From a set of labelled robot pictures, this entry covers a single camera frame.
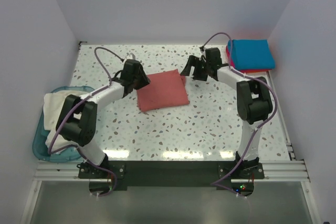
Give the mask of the salmon pink t shirt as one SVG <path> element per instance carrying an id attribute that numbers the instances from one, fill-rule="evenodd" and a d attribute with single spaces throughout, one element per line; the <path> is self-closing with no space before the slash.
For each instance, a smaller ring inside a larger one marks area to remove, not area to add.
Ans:
<path id="1" fill-rule="evenodd" d="M 141 112 L 188 105 L 186 78 L 177 69 L 148 75 L 150 84 L 137 90 Z"/>

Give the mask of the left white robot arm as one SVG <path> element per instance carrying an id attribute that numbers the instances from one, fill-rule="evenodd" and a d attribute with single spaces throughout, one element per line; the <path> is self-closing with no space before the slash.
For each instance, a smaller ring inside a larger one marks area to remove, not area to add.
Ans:
<path id="1" fill-rule="evenodd" d="M 91 166 L 107 169 L 107 154 L 94 140 L 97 113 L 112 102 L 123 99 L 133 90 L 139 90 L 148 84 L 150 80 L 141 63 L 135 59 L 127 59 L 123 69 L 110 79 L 108 85 L 94 90 L 85 97 L 72 94 L 67 96 L 48 152 L 53 152 L 52 147 L 56 138 L 61 135 Z"/>

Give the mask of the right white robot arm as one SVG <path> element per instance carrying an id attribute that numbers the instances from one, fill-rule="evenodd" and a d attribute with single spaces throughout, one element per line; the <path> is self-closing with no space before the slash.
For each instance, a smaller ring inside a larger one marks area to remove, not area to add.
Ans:
<path id="1" fill-rule="evenodd" d="M 243 122 L 241 142 L 236 158 L 254 161 L 258 158 L 258 146 L 262 127 L 275 116 L 278 103 L 274 91 L 264 77 L 252 77 L 223 63 L 218 48 L 201 48 L 202 55 L 189 56 L 182 76 L 189 76 L 194 69 L 194 80 L 206 81 L 211 77 L 236 90 L 238 116 Z"/>

